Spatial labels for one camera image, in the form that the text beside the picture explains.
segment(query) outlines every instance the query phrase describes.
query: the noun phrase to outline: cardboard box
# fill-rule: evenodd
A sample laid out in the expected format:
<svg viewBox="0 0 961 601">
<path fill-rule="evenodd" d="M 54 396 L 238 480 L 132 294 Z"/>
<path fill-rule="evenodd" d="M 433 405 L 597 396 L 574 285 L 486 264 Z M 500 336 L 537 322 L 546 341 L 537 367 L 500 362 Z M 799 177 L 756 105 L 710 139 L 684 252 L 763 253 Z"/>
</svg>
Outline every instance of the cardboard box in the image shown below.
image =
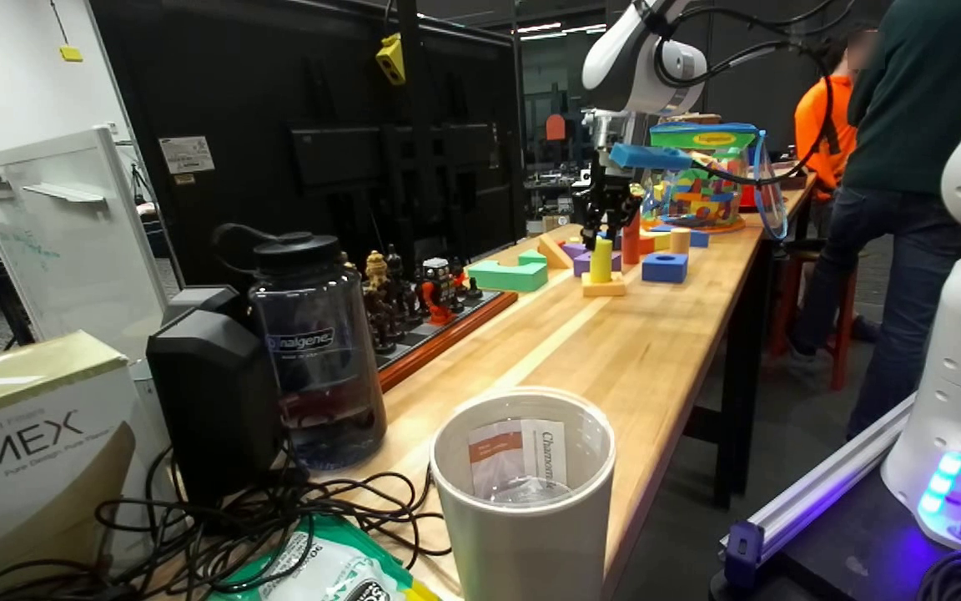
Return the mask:
<svg viewBox="0 0 961 601">
<path fill-rule="evenodd" d="M 37 556 L 92 565 L 95 503 L 142 499 L 163 446 L 159 406 L 113 348 L 71 334 L 0 353 L 0 570 Z M 122 534 L 105 552 L 128 565 L 145 540 Z"/>
</svg>

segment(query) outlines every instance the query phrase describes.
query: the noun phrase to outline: white cup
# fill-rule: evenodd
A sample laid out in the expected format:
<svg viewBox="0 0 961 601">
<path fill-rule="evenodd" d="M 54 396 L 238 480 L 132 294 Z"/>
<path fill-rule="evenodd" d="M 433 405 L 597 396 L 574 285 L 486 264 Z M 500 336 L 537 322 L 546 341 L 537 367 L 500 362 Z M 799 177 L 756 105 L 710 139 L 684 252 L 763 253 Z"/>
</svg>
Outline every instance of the white cup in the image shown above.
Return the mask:
<svg viewBox="0 0 961 601">
<path fill-rule="evenodd" d="M 436 431 L 439 490 L 466 601 L 600 601 L 614 428 L 554 386 L 481 394 Z"/>
</svg>

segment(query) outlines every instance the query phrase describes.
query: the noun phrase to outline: person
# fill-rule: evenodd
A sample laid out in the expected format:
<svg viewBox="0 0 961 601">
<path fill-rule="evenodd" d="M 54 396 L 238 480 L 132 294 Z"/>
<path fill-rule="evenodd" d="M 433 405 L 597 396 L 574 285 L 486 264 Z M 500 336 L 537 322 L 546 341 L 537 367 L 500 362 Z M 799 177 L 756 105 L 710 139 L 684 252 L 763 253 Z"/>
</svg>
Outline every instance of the person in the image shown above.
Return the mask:
<svg viewBox="0 0 961 601">
<path fill-rule="evenodd" d="M 853 82 L 846 119 L 858 147 L 835 193 L 828 244 L 814 264 L 790 344 L 814 353 L 835 322 L 858 252 L 889 234 L 889 278 L 869 367 L 846 437 L 915 394 L 936 297 L 961 253 L 939 169 L 961 139 L 961 3 L 893 0 Z"/>
<path fill-rule="evenodd" d="M 851 31 L 832 39 L 819 61 L 823 76 L 817 76 L 793 107 L 793 154 L 817 177 L 810 224 L 819 242 L 828 237 L 835 190 L 858 145 L 846 122 L 846 105 L 874 32 L 877 31 Z"/>
</svg>

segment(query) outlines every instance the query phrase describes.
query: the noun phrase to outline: blue light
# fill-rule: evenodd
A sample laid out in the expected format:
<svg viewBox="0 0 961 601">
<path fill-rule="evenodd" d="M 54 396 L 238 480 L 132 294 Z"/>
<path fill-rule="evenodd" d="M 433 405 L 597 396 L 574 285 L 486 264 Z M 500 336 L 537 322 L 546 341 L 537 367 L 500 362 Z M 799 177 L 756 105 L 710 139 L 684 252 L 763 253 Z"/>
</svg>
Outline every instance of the blue light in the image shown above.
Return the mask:
<svg viewBox="0 0 961 601">
<path fill-rule="evenodd" d="M 921 495 L 916 512 L 921 514 L 936 514 L 945 500 L 936 495 Z"/>
<path fill-rule="evenodd" d="M 958 479 L 958 472 L 961 472 L 961 453 L 945 453 L 945 456 L 939 456 L 939 472 L 950 475 L 950 479 Z"/>
<path fill-rule="evenodd" d="M 946 480 L 945 475 L 935 475 L 935 479 L 927 480 L 927 490 L 946 499 L 946 495 L 950 495 L 950 480 Z"/>
</svg>

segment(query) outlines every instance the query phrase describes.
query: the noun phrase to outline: orange shirt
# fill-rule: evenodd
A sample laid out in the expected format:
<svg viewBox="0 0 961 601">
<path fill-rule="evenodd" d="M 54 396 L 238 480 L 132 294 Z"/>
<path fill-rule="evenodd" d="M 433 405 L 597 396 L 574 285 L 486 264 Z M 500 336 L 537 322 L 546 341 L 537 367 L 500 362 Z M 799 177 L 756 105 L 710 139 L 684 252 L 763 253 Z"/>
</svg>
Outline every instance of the orange shirt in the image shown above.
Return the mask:
<svg viewBox="0 0 961 601">
<path fill-rule="evenodd" d="M 828 139 L 828 135 L 819 137 L 817 151 L 806 159 L 806 169 L 817 172 L 819 183 L 836 187 L 846 167 L 846 157 L 858 145 L 853 127 L 846 122 L 846 105 L 851 105 L 851 76 L 828 76 L 835 87 L 835 105 L 832 105 L 832 122 L 835 122 L 835 137 L 836 145 Z M 823 79 L 817 79 L 799 105 L 793 107 L 793 154 L 798 159 L 810 151 L 817 129 L 823 129 Z"/>
</svg>

